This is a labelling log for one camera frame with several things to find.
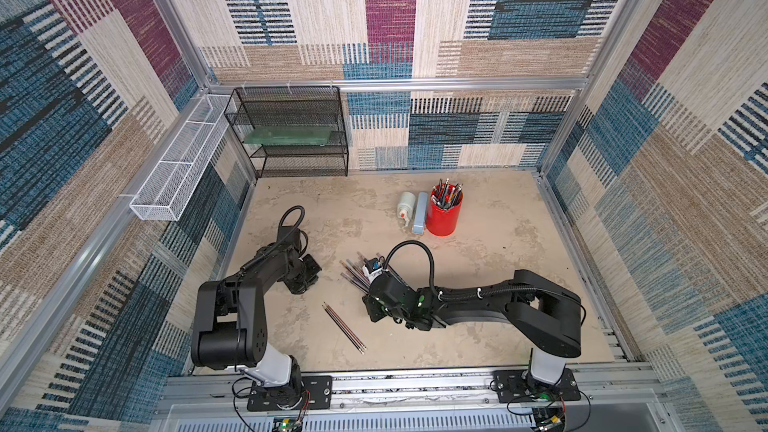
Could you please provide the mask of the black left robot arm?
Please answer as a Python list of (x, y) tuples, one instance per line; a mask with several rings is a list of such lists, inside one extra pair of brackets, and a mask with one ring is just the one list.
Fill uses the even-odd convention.
[(321, 267), (307, 253), (308, 235), (300, 229), (304, 217), (303, 206), (289, 208), (274, 242), (234, 274), (199, 287), (190, 352), (195, 366), (238, 366), (265, 392), (303, 392), (297, 360), (269, 344), (264, 297), (276, 283), (302, 295), (317, 282)]

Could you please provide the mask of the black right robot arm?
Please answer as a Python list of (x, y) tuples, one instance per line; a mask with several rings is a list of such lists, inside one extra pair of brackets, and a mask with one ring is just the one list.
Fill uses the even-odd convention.
[[(391, 265), (396, 252), (417, 246), (429, 265), (428, 285), (414, 289)], [(566, 362), (581, 356), (581, 329), (586, 308), (570, 290), (528, 270), (518, 269), (505, 281), (452, 289), (435, 284), (431, 250), (417, 240), (393, 247), (384, 258), (363, 259), (363, 303), (372, 322), (390, 317), (408, 329), (431, 331), (460, 323), (494, 322), (514, 326), (532, 344), (525, 380), (530, 386), (557, 386)]]

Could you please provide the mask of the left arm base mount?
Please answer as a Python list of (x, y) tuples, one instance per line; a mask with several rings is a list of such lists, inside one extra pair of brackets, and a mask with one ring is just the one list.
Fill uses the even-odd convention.
[(251, 387), (248, 412), (298, 412), (305, 404), (310, 411), (331, 406), (333, 378), (330, 375), (303, 376), (281, 387)]

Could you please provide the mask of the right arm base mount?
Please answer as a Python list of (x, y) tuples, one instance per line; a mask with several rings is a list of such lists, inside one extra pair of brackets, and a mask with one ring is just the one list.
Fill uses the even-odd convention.
[(579, 401), (581, 392), (571, 369), (565, 368), (554, 384), (537, 381), (526, 369), (496, 370), (489, 385), (502, 404), (519, 402), (544, 403), (560, 400)]

